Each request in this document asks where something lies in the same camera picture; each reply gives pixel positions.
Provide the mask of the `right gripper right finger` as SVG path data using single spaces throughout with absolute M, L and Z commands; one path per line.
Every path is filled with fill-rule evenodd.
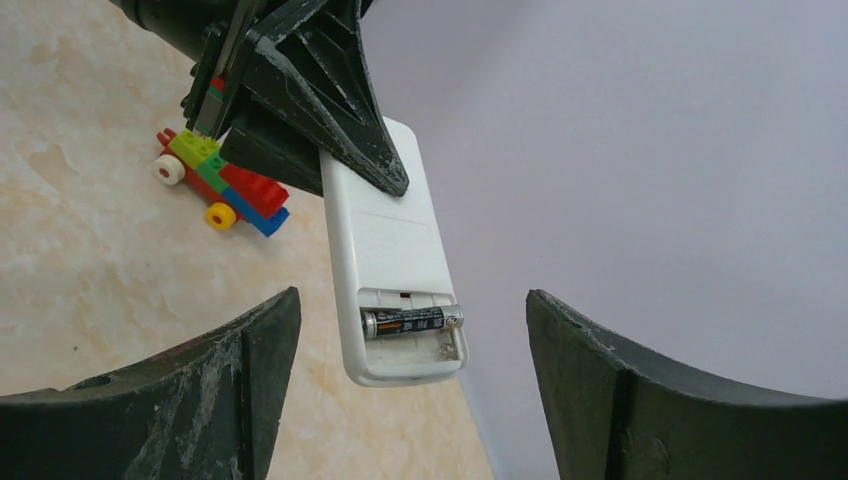
M 673 360 L 532 290 L 526 323 L 563 479 L 843 479 L 847 404 Z

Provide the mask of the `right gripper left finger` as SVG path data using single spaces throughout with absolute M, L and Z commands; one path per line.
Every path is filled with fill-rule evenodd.
M 64 390 L 1 399 L 5 479 L 263 479 L 298 345 L 288 288 L 233 321 Z

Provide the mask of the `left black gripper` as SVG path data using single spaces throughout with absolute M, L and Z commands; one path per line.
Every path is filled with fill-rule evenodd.
M 320 151 L 378 190 L 409 179 L 379 111 L 363 53 L 367 1 L 118 1 L 194 63 L 180 106 L 225 160 L 323 194 Z M 236 56 L 241 48 L 241 72 Z

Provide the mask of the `black battery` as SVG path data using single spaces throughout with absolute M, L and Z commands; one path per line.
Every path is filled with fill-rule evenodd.
M 459 305 L 443 305 L 407 310 L 363 310 L 361 320 L 364 338 L 370 341 L 459 328 L 464 323 L 465 314 Z

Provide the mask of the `white remote control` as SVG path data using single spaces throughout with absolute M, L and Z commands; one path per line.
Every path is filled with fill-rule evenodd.
M 363 334 L 363 310 L 459 305 L 417 138 L 384 122 L 409 178 L 404 196 L 380 192 L 328 152 L 320 157 L 343 364 L 366 387 L 440 382 L 467 363 L 463 325 L 370 341 Z

